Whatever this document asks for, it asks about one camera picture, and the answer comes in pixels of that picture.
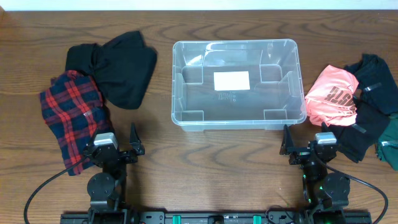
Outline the black garment with tape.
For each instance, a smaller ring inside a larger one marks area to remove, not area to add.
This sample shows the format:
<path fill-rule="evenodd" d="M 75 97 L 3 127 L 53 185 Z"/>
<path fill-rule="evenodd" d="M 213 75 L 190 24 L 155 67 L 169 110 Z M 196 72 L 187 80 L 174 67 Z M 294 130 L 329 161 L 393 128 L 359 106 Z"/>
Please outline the black garment with tape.
<path fill-rule="evenodd" d="M 354 100 L 356 121 L 350 126 L 329 125 L 341 145 L 339 151 L 351 161 L 358 163 L 364 159 L 369 147 L 377 142 L 390 123 L 390 119 L 369 104 Z"/>

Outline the navy garment with tape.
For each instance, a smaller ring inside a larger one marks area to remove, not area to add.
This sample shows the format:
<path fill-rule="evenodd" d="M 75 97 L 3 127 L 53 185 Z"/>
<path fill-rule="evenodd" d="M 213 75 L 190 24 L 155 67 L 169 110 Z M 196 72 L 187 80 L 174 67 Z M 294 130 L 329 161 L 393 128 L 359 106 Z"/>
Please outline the navy garment with tape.
<path fill-rule="evenodd" d="M 374 54 L 362 54 L 358 63 L 343 69 L 359 82 L 362 101 L 385 115 L 397 113 L 397 85 L 384 59 Z"/>

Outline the dark green garment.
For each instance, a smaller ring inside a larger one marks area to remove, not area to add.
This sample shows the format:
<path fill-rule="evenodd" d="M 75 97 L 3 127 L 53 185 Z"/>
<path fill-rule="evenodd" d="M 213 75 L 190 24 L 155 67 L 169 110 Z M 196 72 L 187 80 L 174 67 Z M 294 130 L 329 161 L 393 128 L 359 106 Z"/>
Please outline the dark green garment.
<path fill-rule="evenodd" d="M 397 171 L 397 113 L 390 115 L 390 122 L 376 143 L 376 155 Z"/>

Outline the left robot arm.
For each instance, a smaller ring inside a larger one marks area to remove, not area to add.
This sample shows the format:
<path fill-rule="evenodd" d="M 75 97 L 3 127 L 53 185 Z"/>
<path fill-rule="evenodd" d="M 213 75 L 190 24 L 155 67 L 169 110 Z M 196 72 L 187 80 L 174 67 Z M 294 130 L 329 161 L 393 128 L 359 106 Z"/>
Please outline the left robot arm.
<path fill-rule="evenodd" d="M 102 168 L 87 184 L 89 223 L 139 223 L 138 213 L 126 204 L 126 166 L 145 154 L 134 124 L 131 124 L 129 143 L 130 150 L 120 151 L 114 133 L 94 133 L 86 144 L 84 156 Z"/>

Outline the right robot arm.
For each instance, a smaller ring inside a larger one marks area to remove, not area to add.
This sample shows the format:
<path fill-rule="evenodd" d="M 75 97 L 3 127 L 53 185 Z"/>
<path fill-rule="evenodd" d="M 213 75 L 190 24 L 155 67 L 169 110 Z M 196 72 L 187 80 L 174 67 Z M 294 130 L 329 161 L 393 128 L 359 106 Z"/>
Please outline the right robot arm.
<path fill-rule="evenodd" d="M 284 126 L 280 155 L 289 156 L 290 165 L 303 171 L 303 194 L 308 207 L 293 215 L 294 223 L 338 223 L 344 220 L 341 209 L 348 205 L 350 180 L 337 172 L 328 172 L 327 163 L 336 157 L 339 145 L 335 135 L 322 132 L 305 147 L 294 145 L 289 127 Z"/>

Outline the salmon pink printed t-shirt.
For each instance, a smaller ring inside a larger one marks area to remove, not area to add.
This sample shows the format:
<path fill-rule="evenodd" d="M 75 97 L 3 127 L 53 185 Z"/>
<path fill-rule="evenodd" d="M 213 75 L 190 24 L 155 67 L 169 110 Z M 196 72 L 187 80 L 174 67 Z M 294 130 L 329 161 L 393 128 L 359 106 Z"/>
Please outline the salmon pink printed t-shirt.
<path fill-rule="evenodd" d="M 305 96 L 310 122 L 317 126 L 354 124 L 357 112 L 353 97 L 358 85 L 353 74 L 328 65 Z"/>

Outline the large black garment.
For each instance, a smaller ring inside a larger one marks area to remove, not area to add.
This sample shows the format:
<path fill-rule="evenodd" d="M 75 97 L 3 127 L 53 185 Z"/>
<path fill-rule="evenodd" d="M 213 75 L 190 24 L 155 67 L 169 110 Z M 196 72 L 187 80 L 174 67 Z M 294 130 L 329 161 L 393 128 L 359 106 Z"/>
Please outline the large black garment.
<path fill-rule="evenodd" d="M 157 52 L 146 46 L 137 30 L 103 45 L 70 47 L 65 69 L 93 77 L 102 95 L 113 105 L 136 110 L 144 99 L 156 63 Z"/>

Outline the red navy plaid shirt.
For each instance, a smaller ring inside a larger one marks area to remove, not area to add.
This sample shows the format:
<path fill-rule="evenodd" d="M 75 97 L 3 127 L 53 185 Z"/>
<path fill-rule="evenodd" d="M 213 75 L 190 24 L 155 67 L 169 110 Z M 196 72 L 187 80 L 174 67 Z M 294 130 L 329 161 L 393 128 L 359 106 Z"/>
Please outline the red navy plaid shirt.
<path fill-rule="evenodd" d="M 71 169 L 83 159 L 84 148 L 95 133 L 114 131 L 94 79 L 67 70 L 40 93 L 40 104 L 45 124 L 57 138 L 68 175 L 79 175 L 93 166 L 86 159 Z"/>

